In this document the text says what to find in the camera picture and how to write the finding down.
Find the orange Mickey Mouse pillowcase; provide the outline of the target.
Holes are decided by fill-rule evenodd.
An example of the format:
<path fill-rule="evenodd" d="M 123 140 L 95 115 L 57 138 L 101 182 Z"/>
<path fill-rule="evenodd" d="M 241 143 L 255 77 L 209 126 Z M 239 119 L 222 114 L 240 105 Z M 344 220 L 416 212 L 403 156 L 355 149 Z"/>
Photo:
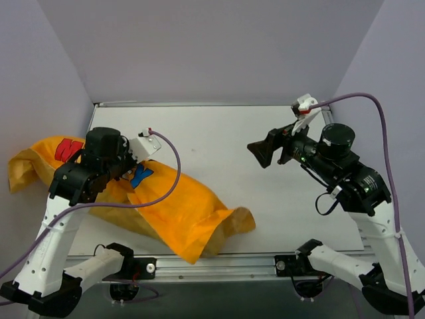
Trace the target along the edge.
<path fill-rule="evenodd" d="M 68 136 L 48 137 L 9 160 L 11 193 L 23 190 L 38 179 L 50 185 L 54 171 L 62 164 L 54 155 L 64 139 L 84 142 L 82 138 Z M 200 257 L 219 254 L 227 238 L 255 230 L 249 209 L 227 208 L 201 182 L 154 160 L 139 163 L 124 180 L 109 182 L 96 200 L 133 205 L 147 203 L 165 195 L 173 184 L 176 188 L 172 193 L 155 205 L 138 209 L 93 207 L 89 213 L 119 228 L 157 239 L 191 264 Z"/>

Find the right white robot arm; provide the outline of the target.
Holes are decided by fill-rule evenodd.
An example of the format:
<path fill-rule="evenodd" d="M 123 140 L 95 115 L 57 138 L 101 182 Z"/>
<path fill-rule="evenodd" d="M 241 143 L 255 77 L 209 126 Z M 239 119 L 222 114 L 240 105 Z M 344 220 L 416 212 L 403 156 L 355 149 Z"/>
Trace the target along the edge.
<path fill-rule="evenodd" d="M 308 137 L 308 128 L 292 133 L 294 127 L 270 130 L 264 140 L 247 148 L 263 168 L 282 149 L 280 165 L 296 160 L 310 176 L 321 179 L 326 193 L 354 220 L 376 257 L 375 262 L 362 261 L 310 239 L 296 249 L 294 268 L 302 274 L 336 276 L 359 289 L 382 314 L 417 314 L 424 308 L 424 265 L 408 241 L 406 254 L 401 255 L 390 191 L 382 176 L 351 151 L 354 131 L 344 124 L 328 124 L 315 141 Z"/>

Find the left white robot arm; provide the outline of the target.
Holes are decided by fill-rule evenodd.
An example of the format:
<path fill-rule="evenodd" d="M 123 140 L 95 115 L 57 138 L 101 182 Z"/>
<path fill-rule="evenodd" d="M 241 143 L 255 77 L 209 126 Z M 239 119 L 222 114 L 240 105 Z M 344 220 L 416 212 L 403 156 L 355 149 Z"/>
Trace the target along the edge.
<path fill-rule="evenodd" d="M 48 189 L 38 237 L 18 260 L 24 262 L 20 273 L 1 285 L 1 297 L 42 316 L 68 316 L 82 296 L 88 271 L 86 266 L 80 274 L 64 268 L 84 214 L 111 180 L 149 155 L 141 137 L 129 140 L 113 128 L 94 128 L 84 142 L 61 141 L 54 158 L 62 164 Z"/>

